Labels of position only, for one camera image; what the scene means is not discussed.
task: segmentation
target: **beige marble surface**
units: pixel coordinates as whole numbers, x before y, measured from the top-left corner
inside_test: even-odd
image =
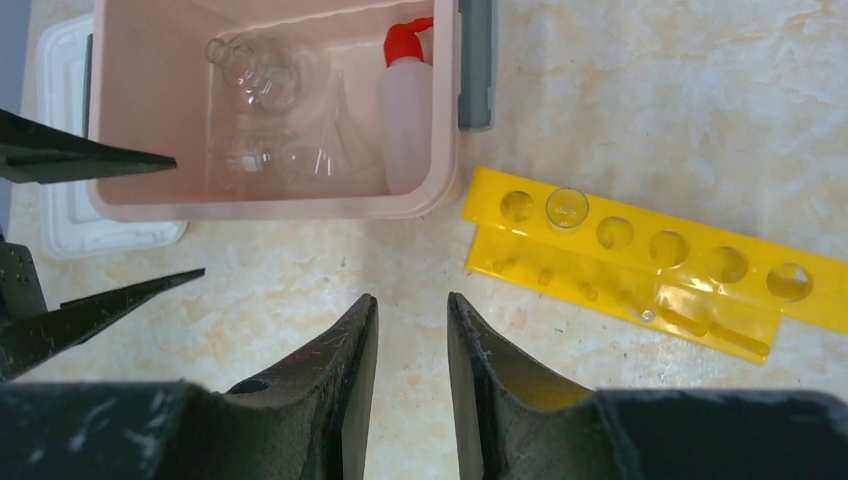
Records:
[[[47,26],[91,0],[33,0],[24,95]],[[497,126],[463,138],[486,165],[848,259],[848,2],[502,1]],[[848,400],[848,336],[784,320],[757,367],[481,276],[461,203],[407,221],[192,223],[160,250],[56,261],[39,187],[11,238],[50,305],[205,266],[30,381],[187,378],[226,389],[380,302],[369,478],[457,475],[445,302],[461,291],[512,341],[590,387],[809,388]]]

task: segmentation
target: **test tube rack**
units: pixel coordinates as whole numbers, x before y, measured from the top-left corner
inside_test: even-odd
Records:
[[[784,315],[848,334],[848,263],[593,195],[563,233],[558,188],[477,168],[466,268],[757,364]]]

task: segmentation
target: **red nozzle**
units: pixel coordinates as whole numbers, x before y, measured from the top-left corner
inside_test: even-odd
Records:
[[[395,60],[403,57],[415,57],[424,61],[421,41],[416,33],[423,32],[433,26],[433,17],[424,17],[409,23],[392,25],[383,43],[383,53],[386,56],[386,66],[391,66]]]

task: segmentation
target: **squeeze bottle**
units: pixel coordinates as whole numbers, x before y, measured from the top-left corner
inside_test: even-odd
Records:
[[[393,195],[415,190],[430,172],[433,67],[424,63],[416,33],[432,26],[433,17],[394,25],[383,44],[388,68],[379,86],[381,133]]]

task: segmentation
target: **gray floor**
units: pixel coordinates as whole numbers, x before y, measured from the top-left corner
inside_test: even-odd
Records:
[[[26,63],[26,42],[29,29],[30,0],[0,2],[0,109],[19,113]],[[0,227],[9,231],[9,209],[12,204],[12,184],[0,179]]]

